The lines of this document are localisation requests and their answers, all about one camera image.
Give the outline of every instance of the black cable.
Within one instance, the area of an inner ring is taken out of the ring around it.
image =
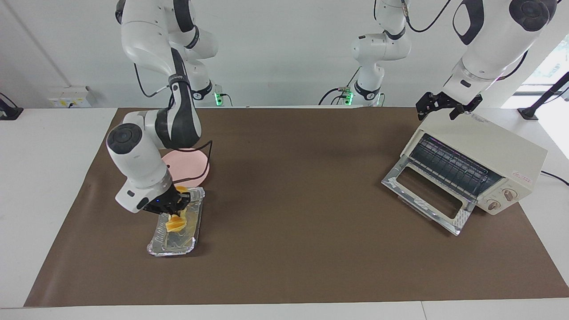
[[[558,177],[558,176],[556,176],[556,175],[554,175],[554,174],[552,174],[552,173],[549,173],[549,172],[547,172],[547,171],[541,171],[541,173],[542,173],[542,174],[545,174],[545,175],[548,175],[548,176],[550,176],[550,177],[553,177],[553,178],[555,178],[555,179],[557,179],[557,180],[559,180],[559,181],[565,183],[565,184],[569,187],[569,182],[567,182],[567,180],[565,180],[565,179],[563,179],[563,178],[560,178],[560,177]]]
[[[326,94],[322,97],[322,99],[320,99],[320,102],[318,103],[318,105],[322,105],[322,102],[324,102],[324,99],[326,99],[326,97],[329,96],[330,93],[332,93],[334,91],[340,91],[340,88],[334,88],[334,89],[326,92]]]
[[[174,149],[174,150],[179,151],[179,152],[187,152],[187,153],[190,153],[190,152],[202,151],[202,150],[205,149],[207,146],[209,146],[208,162],[207,162],[207,164],[205,165],[204,172],[201,173],[198,177],[195,177],[195,178],[185,178],[185,179],[176,180],[176,181],[173,182],[173,184],[177,184],[177,183],[181,183],[181,182],[188,182],[188,181],[192,181],[192,180],[198,180],[198,179],[202,178],[203,176],[205,176],[205,173],[207,173],[207,172],[208,172],[208,169],[209,169],[209,161],[210,161],[211,155],[212,155],[213,140],[209,140],[208,143],[206,143],[205,145],[203,145],[203,146],[201,146],[201,147],[198,147],[198,148],[195,148],[195,149],[193,149],[193,150]]]
[[[522,63],[526,60],[527,57],[527,51],[523,54],[522,59],[519,61],[518,65],[515,67],[514,70],[512,70],[509,74],[507,74],[506,76],[503,77],[499,77],[498,80],[496,81],[502,81],[505,80],[507,78],[509,78],[511,75],[513,75],[516,71],[518,71],[518,69],[522,66]]]
[[[339,95],[339,96],[335,97],[334,99],[332,99],[332,103],[330,103],[330,105],[334,105],[334,101],[336,101],[336,99],[338,99],[338,102],[336,102],[336,105],[338,105],[340,103],[340,101],[342,100],[342,98],[346,98],[346,96]]]
[[[435,20],[433,20],[431,22],[431,24],[429,24],[426,28],[424,28],[423,30],[417,30],[415,29],[412,25],[411,25],[411,19],[409,18],[409,16],[406,14],[405,15],[405,19],[407,20],[407,24],[409,25],[409,27],[411,28],[411,30],[417,32],[417,33],[421,33],[421,32],[425,32],[427,30],[429,30],[437,20],[439,20],[440,16],[443,14],[443,12],[445,11],[445,9],[448,7],[448,5],[451,3],[452,0],[447,0],[447,3],[444,4],[444,7],[441,9],[441,11],[439,12],[439,14],[436,16]],[[407,2],[405,0],[401,0],[401,3],[404,4],[405,8],[407,7]]]
[[[233,100],[231,99],[231,96],[228,95],[227,93],[222,93],[220,94],[220,97],[227,97],[229,98],[229,102],[231,103],[231,106],[233,106]]]
[[[561,93],[559,94],[559,96],[557,96],[557,97],[555,97],[555,98],[553,98],[553,99],[551,99],[551,100],[549,100],[549,101],[547,101],[547,102],[544,102],[543,104],[548,104],[548,103],[550,103],[550,102],[553,102],[553,101],[559,99],[559,97],[560,97],[560,96],[563,96],[563,95],[567,92],[568,89],[569,89],[569,87],[567,87],[565,90],[563,90],[563,92],[561,92]]]
[[[1,95],[2,97],[4,97],[4,98],[8,99],[8,101],[9,101],[10,103],[12,103],[12,104],[14,105],[14,107],[19,108],[18,105],[12,101],[12,99],[8,98],[8,96],[6,96],[5,94],[3,94],[2,92],[0,92],[0,95]]]
[[[174,106],[174,93],[172,92],[172,94],[170,94],[170,101],[168,102],[168,108],[166,108],[166,110],[170,110],[172,109],[172,107]]]
[[[188,71],[185,68],[185,63],[184,61],[182,61],[182,67],[184,67],[184,75],[187,77],[188,76]],[[187,85],[188,85],[188,89],[189,89],[189,101],[190,104],[192,105],[193,108],[196,107],[196,102],[193,99],[193,90],[192,90],[192,84],[189,83],[189,80],[186,82],[184,81]]]
[[[356,70],[356,72],[354,73],[354,75],[352,76],[352,78],[350,79],[350,81],[348,82],[348,84],[346,85],[346,87],[350,87],[350,85],[352,84],[352,81],[354,80],[354,78],[356,77],[357,73],[360,71],[361,66]]]
[[[385,104],[385,99],[387,98],[387,97],[385,96],[385,93],[381,93],[381,94],[380,94],[380,99],[381,99],[382,96],[384,97],[384,100],[381,102],[381,107],[384,106],[384,104]]]
[[[164,89],[166,89],[166,88],[169,87],[169,85],[167,85],[166,87],[164,87],[164,88],[162,88],[162,89],[160,89],[160,90],[154,92],[153,94],[147,95],[146,92],[144,91],[144,89],[142,88],[141,77],[140,77],[140,75],[138,75],[138,67],[137,67],[137,64],[136,64],[136,63],[134,63],[134,72],[136,72],[136,74],[137,74],[138,86],[140,87],[140,89],[141,89],[141,91],[142,91],[142,94],[143,94],[145,97],[147,97],[147,98],[152,98],[152,97],[154,97],[155,95],[157,95],[158,93],[160,93],[162,90],[164,90]]]

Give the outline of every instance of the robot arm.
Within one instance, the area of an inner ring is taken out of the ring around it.
[[[551,21],[556,0],[463,0],[453,26],[468,46],[438,95],[425,93],[417,103],[419,119],[454,108],[451,119],[473,111],[480,92],[501,77],[526,52]]]
[[[129,113],[109,133],[109,154],[127,177],[116,200],[133,213],[177,214],[189,199],[176,191],[158,150],[192,147],[200,139],[192,87],[203,81],[205,67],[192,73],[193,81],[189,79],[184,58],[174,46],[181,42],[183,54],[197,59],[215,56],[217,44],[193,24],[188,0],[121,0],[117,8],[125,54],[137,65],[168,77],[174,104]]]
[[[379,62],[403,59],[411,51],[402,6],[401,0],[378,0],[375,15],[384,32],[363,35],[352,44],[353,56],[362,66],[351,88],[354,104],[375,105],[385,75]]]

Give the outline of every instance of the glass window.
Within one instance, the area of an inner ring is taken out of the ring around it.
[[[518,92],[545,92],[569,71],[569,35],[549,54]]]

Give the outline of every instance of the power cord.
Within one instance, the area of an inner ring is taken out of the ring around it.
[[[186,153],[190,153],[190,152],[197,152],[197,151],[202,151],[203,149],[205,149],[207,146],[209,146],[209,150],[208,150],[208,162],[205,165],[205,169],[204,172],[201,173],[199,176],[195,177],[195,178],[185,178],[185,179],[180,179],[180,180],[176,180],[173,182],[173,184],[177,184],[177,183],[181,183],[181,182],[188,182],[188,181],[192,181],[192,180],[198,180],[201,179],[203,176],[205,176],[205,173],[208,172],[209,169],[209,161],[211,159],[211,155],[212,155],[212,147],[213,147],[213,140],[209,140],[205,145],[195,148],[193,150],[182,150],[182,149],[174,149],[176,151],[179,152],[186,152]]]
[[[514,68],[514,70],[512,70],[508,75],[503,76],[503,77],[499,77],[496,81],[502,81],[505,80],[507,78],[509,78],[511,75],[513,75],[516,71],[518,71],[518,69],[522,66],[522,63],[526,60],[527,57],[527,51],[523,54],[522,59],[519,61],[518,65]]]
[[[409,9],[407,7],[407,1],[406,0],[401,0],[401,4],[403,5],[403,14],[405,16],[405,20],[407,20],[407,24],[409,25],[409,27],[411,28],[411,30],[417,32],[417,33],[421,33],[421,32],[425,32],[427,30],[429,30],[434,24],[435,22],[437,22],[437,20],[439,20],[440,16],[443,14],[443,12],[445,11],[445,9],[448,7],[448,5],[451,3],[452,0],[447,0],[447,3],[444,4],[443,8],[441,9],[441,11],[439,12],[439,14],[436,16],[435,20],[433,20],[431,22],[431,24],[429,24],[426,28],[422,29],[422,30],[417,30],[415,29],[412,25],[411,25],[411,19],[409,18]]]
[[[14,107],[19,108],[18,105],[16,103],[14,103],[12,101],[12,99],[8,98],[8,96],[6,96],[4,93],[0,92],[0,96],[6,98],[10,103],[12,103],[14,105]]]
[[[152,98],[152,97],[154,97],[155,95],[157,95],[158,93],[161,93],[162,91],[164,91],[165,89],[167,89],[167,88],[170,87],[170,85],[167,85],[167,86],[165,86],[165,87],[163,87],[163,88],[158,89],[158,90],[155,91],[154,93],[148,95],[148,94],[146,94],[146,92],[145,92],[144,89],[142,88],[141,77],[140,77],[140,75],[138,74],[138,67],[137,67],[137,64],[136,64],[136,63],[134,63],[134,72],[137,74],[138,86],[140,87],[140,89],[141,89],[141,91],[142,91],[142,94],[143,94],[145,97],[147,97],[147,98]]]
[[[334,89],[326,92],[326,94],[322,97],[322,99],[320,99],[320,102],[318,103],[318,105],[322,105],[322,102],[324,102],[324,99],[326,99],[326,97],[329,96],[330,93],[332,93],[334,91],[341,91],[341,89],[340,88],[334,88]]]
[[[344,96],[344,95],[339,95],[339,96],[335,97],[334,99],[332,99],[332,103],[331,103],[330,105],[334,105],[334,101],[336,101],[336,99],[338,99],[338,101],[336,102],[336,105],[339,105],[339,104],[340,104],[340,101],[341,101],[342,99],[344,99],[344,98],[346,98],[346,96]]]
[[[567,182],[565,179],[560,178],[560,177],[558,177],[558,176],[556,176],[556,175],[554,175],[554,174],[552,174],[552,173],[549,173],[549,172],[547,172],[547,171],[541,171],[541,173],[544,174],[544,175],[548,175],[548,176],[550,176],[550,177],[552,177],[552,178],[555,178],[555,179],[557,179],[557,180],[559,180],[559,181],[565,183],[565,184],[569,187],[569,182]]]
[[[380,107],[383,107],[383,106],[384,106],[385,99],[386,99],[385,93],[380,93],[380,99],[381,99],[382,96],[384,97],[384,99],[381,101],[381,106],[380,106]]]
[[[174,103],[175,103],[175,101],[174,101],[174,93],[172,93],[172,94],[170,95],[170,101],[168,102],[168,108],[166,108],[166,110],[172,109],[172,107],[174,106]]]
[[[233,100],[231,99],[231,96],[228,95],[227,93],[220,93],[219,95],[220,97],[227,97],[229,98],[229,102],[231,103],[231,106],[233,106]]]
[[[557,97],[555,97],[555,98],[553,98],[553,99],[551,99],[551,100],[549,100],[549,101],[547,101],[547,102],[544,102],[543,104],[548,104],[548,103],[550,103],[550,102],[553,102],[553,101],[559,99],[559,97],[560,97],[560,96],[563,96],[563,95],[567,92],[568,89],[569,89],[569,87],[567,87],[565,90],[563,90],[563,91],[559,94],[559,96],[557,96]]]
[[[376,9],[377,9],[377,0],[375,0],[375,2],[373,2],[373,19],[375,21],[377,21]]]
[[[352,84],[352,81],[356,78],[357,73],[360,71],[361,66],[356,70],[356,72],[354,73],[354,75],[352,76],[352,78],[350,79],[350,81],[348,82],[348,84],[346,85],[346,87],[350,87],[350,85]]]

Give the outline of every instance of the yellow food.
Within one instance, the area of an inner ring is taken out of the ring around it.
[[[183,194],[183,193],[186,193],[186,192],[189,192],[188,188],[183,187],[183,186],[176,186],[176,190],[177,190],[179,193],[182,193],[182,194]]]
[[[188,224],[188,220],[185,217],[187,210],[184,209],[180,213],[180,216],[177,215],[170,215],[168,222],[166,223],[166,231],[167,232],[180,232],[182,231],[186,224]]]

